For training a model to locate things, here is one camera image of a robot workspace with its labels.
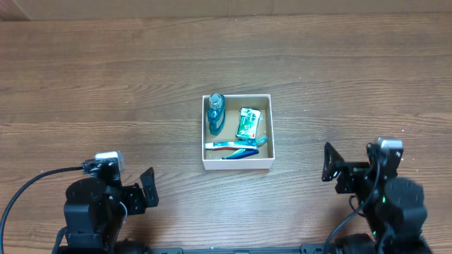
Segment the green white toothpaste tube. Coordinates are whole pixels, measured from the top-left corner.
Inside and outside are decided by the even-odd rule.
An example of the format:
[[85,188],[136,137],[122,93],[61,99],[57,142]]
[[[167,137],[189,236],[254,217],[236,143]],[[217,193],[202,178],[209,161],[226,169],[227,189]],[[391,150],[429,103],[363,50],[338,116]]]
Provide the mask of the green white toothpaste tube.
[[215,143],[206,143],[206,150],[255,150],[257,143],[255,140],[236,140],[236,141],[222,141]]

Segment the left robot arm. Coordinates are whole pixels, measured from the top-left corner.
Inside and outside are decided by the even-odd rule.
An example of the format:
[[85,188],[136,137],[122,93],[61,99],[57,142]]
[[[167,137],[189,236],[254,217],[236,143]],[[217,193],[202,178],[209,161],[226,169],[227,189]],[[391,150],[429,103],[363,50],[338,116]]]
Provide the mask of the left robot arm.
[[123,186],[118,162],[92,161],[82,167],[90,176],[66,189],[66,226],[58,232],[52,252],[151,253],[145,243],[117,239],[127,217],[158,205],[154,169],[140,175],[140,184]]

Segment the blue mouthwash bottle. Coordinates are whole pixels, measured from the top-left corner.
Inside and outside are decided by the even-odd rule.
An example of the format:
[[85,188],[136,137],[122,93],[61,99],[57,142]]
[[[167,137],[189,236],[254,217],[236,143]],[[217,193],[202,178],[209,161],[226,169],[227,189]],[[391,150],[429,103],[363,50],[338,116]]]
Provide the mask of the blue mouthwash bottle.
[[208,123],[211,135],[219,135],[225,124],[225,97],[214,93],[208,99]]

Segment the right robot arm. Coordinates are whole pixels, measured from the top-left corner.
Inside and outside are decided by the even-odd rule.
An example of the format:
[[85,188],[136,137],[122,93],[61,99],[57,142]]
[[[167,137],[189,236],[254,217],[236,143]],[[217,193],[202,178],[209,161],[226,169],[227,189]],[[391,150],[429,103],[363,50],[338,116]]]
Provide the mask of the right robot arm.
[[[328,235],[325,253],[430,253],[422,238],[428,215],[423,187],[398,176],[403,152],[402,140],[378,137],[366,146],[368,162],[347,162],[330,143],[324,145],[322,181],[336,180],[336,193],[357,200]],[[366,219],[371,233],[338,238],[357,215]]]

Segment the green white toothbrush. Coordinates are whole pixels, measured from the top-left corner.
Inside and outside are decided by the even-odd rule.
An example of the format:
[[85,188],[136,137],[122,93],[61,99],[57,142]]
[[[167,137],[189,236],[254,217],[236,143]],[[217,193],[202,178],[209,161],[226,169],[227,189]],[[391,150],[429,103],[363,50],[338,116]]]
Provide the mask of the green white toothbrush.
[[262,135],[261,137],[256,139],[256,146],[261,147],[265,145],[268,141],[268,137],[266,135]]

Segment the green white packet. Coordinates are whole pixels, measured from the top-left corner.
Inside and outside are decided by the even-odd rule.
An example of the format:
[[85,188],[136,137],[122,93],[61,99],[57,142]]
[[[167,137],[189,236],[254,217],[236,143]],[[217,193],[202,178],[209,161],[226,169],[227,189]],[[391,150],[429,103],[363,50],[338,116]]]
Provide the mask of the green white packet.
[[261,112],[252,108],[241,108],[236,136],[242,140],[255,139]]

